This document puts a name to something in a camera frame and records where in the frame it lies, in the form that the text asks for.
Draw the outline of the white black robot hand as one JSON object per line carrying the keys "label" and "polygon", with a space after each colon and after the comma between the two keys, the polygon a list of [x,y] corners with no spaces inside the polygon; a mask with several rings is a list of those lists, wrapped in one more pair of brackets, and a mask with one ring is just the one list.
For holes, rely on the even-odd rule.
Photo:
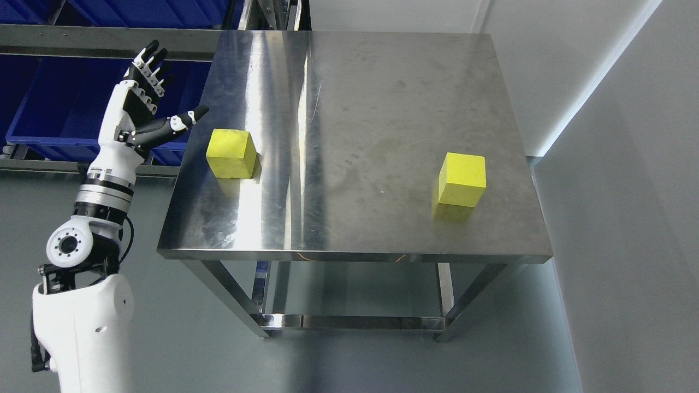
{"label": "white black robot hand", "polygon": [[110,95],[98,134],[99,151],[87,176],[135,183],[137,167],[153,148],[182,136],[207,113],[207,105],[181,114],[156,118],[159,104],[171,83],[167,49],[153,40],[130,62]]}

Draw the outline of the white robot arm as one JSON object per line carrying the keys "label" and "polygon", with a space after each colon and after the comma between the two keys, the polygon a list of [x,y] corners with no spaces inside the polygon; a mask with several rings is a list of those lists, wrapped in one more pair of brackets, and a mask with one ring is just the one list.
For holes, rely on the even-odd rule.
{"label": "white robot arm", "polygon": [[93,164],[72,216],[49,236],[32,293],[32,371],[57,373],[62,392],[134,392],[133,293],[120,274],[120,239],[135,168]]}

